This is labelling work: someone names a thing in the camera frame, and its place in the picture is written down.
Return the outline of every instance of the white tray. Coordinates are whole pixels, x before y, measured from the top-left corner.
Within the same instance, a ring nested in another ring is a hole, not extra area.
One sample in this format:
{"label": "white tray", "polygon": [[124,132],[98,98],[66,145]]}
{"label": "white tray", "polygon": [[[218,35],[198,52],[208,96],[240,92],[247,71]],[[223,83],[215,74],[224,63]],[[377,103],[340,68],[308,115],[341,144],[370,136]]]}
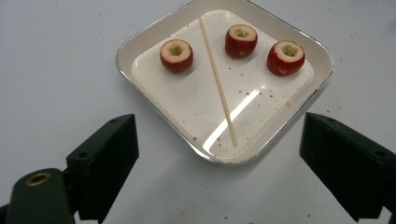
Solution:
{"label": "white tray", "polygon": [[[233,145],[198,17],[202,16],[238,141]],[[259,35],[254,52],[232,60],[224,50],[228,28],[252,26]],[[183,74],[165,70],[161,45],[184,39],[194,52]],[[305,52],[302,69],[277,77],[266,67],[277,40],[293,40]],[[256,158],[332,74],[329,51],[312,37],[246,0],[196,0],[125,41],[117,54],[120,72],[191,145],[214,163],[236,165]]]}

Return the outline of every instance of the wooden skewer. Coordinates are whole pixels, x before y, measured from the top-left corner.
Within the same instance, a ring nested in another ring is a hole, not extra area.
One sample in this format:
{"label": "wooden skewer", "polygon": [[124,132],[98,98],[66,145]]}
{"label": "wooden skewer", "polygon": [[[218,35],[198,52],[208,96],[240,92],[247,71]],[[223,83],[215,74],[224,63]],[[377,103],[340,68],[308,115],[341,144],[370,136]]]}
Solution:
{"label": "wooden skewer", "polygon": [[215,60],[213,58],[212,48],[210,48],[209,41],[207,40],[206,28],[205,28],[204,22],[203,22],[201,17],[199,17],[199,23],[201,25],[202,34],[204,35],[204,40],[205,40],[207,51],[209,53],[210,62],[212,63],[212,68],[213,68],[213,72],[215,74],[216,83],[218,84],[220,98],[221,98],[221,102],[222,102],[222,105],[223,105],[223,108],[224,108],[225,118],[227,119],[227,122],[228,122],[228,127],[229,127],[230,132],[231,132],[231,137],[233,138],[233,145],[236,147],[236,146],[238,146],[238,142],[236,141],[235,129],[233,128],[233,122],[231,121],[230,111],[228,109],[227,101],[225,100],[224,91],[223,91],[222,86],[221,86],[221,81],[220,81],[220,78],[219,78],[218,68],[216,67],[216,63],[215,63]]}

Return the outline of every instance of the brass insert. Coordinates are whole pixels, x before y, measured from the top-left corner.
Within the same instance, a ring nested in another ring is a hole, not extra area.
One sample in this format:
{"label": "brass insert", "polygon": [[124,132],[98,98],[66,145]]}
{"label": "brass insert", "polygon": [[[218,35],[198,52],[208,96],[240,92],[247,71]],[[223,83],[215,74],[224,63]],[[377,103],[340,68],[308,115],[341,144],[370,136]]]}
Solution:
{"label": "brass insert", "polygon": [[40,185],[42,183],[45,183],[49,179],[50,179],[50,173],[39,173],[39,174],[30,176],[25,181],[25,185],[29,186],[29,187],[34,187],[34,186]]}

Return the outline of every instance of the square tray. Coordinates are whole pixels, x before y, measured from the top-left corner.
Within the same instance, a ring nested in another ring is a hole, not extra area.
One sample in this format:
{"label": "square tray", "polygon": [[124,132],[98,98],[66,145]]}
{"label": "square tray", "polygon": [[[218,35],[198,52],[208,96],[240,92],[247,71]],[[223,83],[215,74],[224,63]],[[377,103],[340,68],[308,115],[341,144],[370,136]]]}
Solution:
{"label": "square tray", "polygon": [[[235,147],[225,119],[199,17],[219,71],[236,133]],[[259,36],[254,52],[233,60],[224,50],[228,28],[243,23]],[[182,74],[161,64],[160,48],[183,39],[194,52],[193,66]],[[293,40],[305,52],[304,66],[289,77],[266,67],[269,49],[278,40]],[[196,0],[126,40],[119,48],[119,71],[152,107],[208,161],[236,165],[260,155],[289,120],[324,85],[333,60],[317,40],[246,0]]]}

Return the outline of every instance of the tray rim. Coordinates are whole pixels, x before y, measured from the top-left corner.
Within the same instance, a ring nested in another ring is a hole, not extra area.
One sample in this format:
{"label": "tray rim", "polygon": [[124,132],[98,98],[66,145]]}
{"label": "tray rim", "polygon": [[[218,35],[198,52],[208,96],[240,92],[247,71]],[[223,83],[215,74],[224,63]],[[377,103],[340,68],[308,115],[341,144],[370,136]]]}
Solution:
{"label": "tray rim", "polygon": [[315,95],[322,89],[322,87],[328,82],[328,80],[329,80],[330,77],[332,76],[332,72],[333,72],[333,69],[334,69],[334,61],[333,61],[332,55],[330,54],[330,51],[329,51],[323,44],[321,44],[320,42],[318,42],[315,38],[313,38],[313,37],[310,36],[310,35],[307,35],[306,33],[302,32],[301,30],[297,29],[296,27],[290,25],[289,23],[287,23],[287,22],[281,20],[279,17],[275,16],[274,14],[272,14],[272,13],[266,11],[265,9],[263,9],[263,8],[261,8],[261,7],[259,7],[259,6],[257,6],[256,4],[254,4],[254,3],[252,3],[252,2],[250,2],[250,1],[248,1],[248,0],[219,0],[219,1],[216,1],[216,2],[217,2],[217,5],[219,5],[219,3],[224,4],[225,2],[227,2],[227,4],[231,4],[231,2],[235,2],[235,3],[237,3],[237,4],[241,4],[241,5],[244,5],[244,6],[246,6],[246,4],[248,4],[248,5],[250,5],[251,7],[257,8],[257,9],[260,10],[261,12],[266,13],[268,16],[273,17],[275,20],[278,20],[278,21],[282,22],[284,25],[288,26],[289,29],[291,28],[291,29],[294,30],[295,32],[299,33],[299,35],[302,35],[302,36],[304,36],[304,37],[310,39],[311,41],[315,42],[315,44],[316,44],[317,46],[321,47],[321,48],[324,50],[324,52],[326,53],[326,56],[328,56],[328,57],[329,57],[329,60],[330,60],[330,71],[329,71],[329,74],[322,80],[322,82],[320,83],[320,85],[316,86],[316,88],[312,91],[311,94],[309,94],[309,96],[308,96],[307,98],[304,98],[303,103],[300,104],[298,107],[296,107],[295,111],[291,114],[291,116],[289,116],[289,118],[286,119],[286,121],[283,122],[282,125],[279,126],[279,128],[277,128],[276,132],[274,132],[274,133],[272,134],[272,136],[269,138],[269,140],[265,142],[265,144],[261,147],[261,149],[259,150],[259,152],[258,152],[257,154],[255,154],[253,157],[250,157],[248,160],[239,161],[239,162],[223,162],[223,161],[213,160],[212,158],[208,157],[208,156],[207,156],[205,153],[203,153],[200,149],[196,148],[196,147],[190,142],[190,140],[189,140],[183,133],[181,133],[181,131],[177,128],[177,126],[176,126],[173,122],[171,122],[171,121],[169,120],[169,118],[167,118],[167,117],[162,113],[162,111],[161,111],[159,108],[157,108],[157,106],[156,106],[154,103],[152,103],[152,102],[150,101],[150,99],[149,99],[141,90],[139,90],[139,88],[136,87],[136,85],[133,83],[133,81],[132,81],[131,79],[129,79],[128,75],[124,72],[124,69],[122,69],[122,66],[120,65],[120,61],[119,61],[120,55],[121,55],[121,53],[122,53],[122,51],[123,51],[123,48],[124,48],[127,44],[129,44],[130,41],[132,41],[132,40],[134,40],[135,38],[137,38],[137,37],[143,35],[145,32],[149,32],[151,29],[155,28],[157,25],[160,25],[161,23],[166,22],[166,20],[169,20],[169,19],[172,18],[173,16],[175,17],[175,15],[176,15],[177,13],[181,13],[181,12],[182,12],[184,9],[186,9],[186,8],[194,7],[194,6],[196,6],[195,4],[198,4],[198,5],[200,5],[200,4],[201,4],[201,5],[209,4],[209,5],[211,5],[211,6],[206,7],[206,10],[207,10],[206,12],[209,12],[209,11],[211,11],[211,10],[219,10],[219,9],[231,11],[230,9],[218,8],[217,6],[212,6],[212,5],[213,5],[213,2],[211,2],[210,0],[194,0],[194,1],[192,1],[192,2],[189,2],[188,4],[184,5],[183,7],[180,7],[180,8],[177,9],[176,11],[174,11],[174,12],[172,12],[172,13],[170,13],[170,14],[164,16],[164,17],[162,17],[161,19],[155,21],[154,23],[152,23],[151,25],[147,26],[146,28],[144,28],[144,29],[141,30],[140,32],[138,32],[138,33],[136,33],[135,35],[132,35],[131,37],[129,37],[128,39],[126,39],[126,40],[121,44],[121,46],[119,47],[119,49],[117,50],[117,54],[116,54],[116,66],[117,66],[118,71],[119,71],[125,78],[127,78],[127,79],[129,80],[129,82],[134,86],[134,88],[139,92],[139,94],[141,94],[141,95],[144,97],[144,99],[148,102],[148,104],[150,105],[150,107],[151,107],[152,109],[154,109],[154,111],[155,111],[157,114],[159,114],[159,115],[165,120],[165,122],[167,122],[167,123],[168,123],[168,124],[169,124],[169,125],[170,125],[170,126],[171,126],[171,127],[172,127],[172,128],[173,128],[173,129],[174,129],[174,130],[175,130],[175,131],[176,131],[176,132],[177,132],[188,144],[189,144],[189,145],[190,145],[190,147],[195,151],[196,154],[198,154],[200,157],[204,158],[205,160],[210,161],[210,162],[215,163],[215,164],[219,164],[219,165],[232,165],[232,166],[235,166],[235,165],[241,165],[241,164],[245,164],[245,163],[248,163],[248,162],[250,162],[250,161],[253,161],[253,160],[256,159],[257,157],[259,157],[259,156],[265,151],[265,149],[267,149],[267,147],[268,147],[268,146],[270,145],[270,143],[275,139],[275,137],[278,136],[279,133],[281,133],[282,130],[284,130],[284,128],[285,128],[286,126],[288,126],[288,124],[289,124],[290,121],[296,116],[296,114],[298,114],[298,113],[302,110],[303,107],[305,107],[309,102],[311,102],[311,100],[314,98],[314,96],[315,96]]}

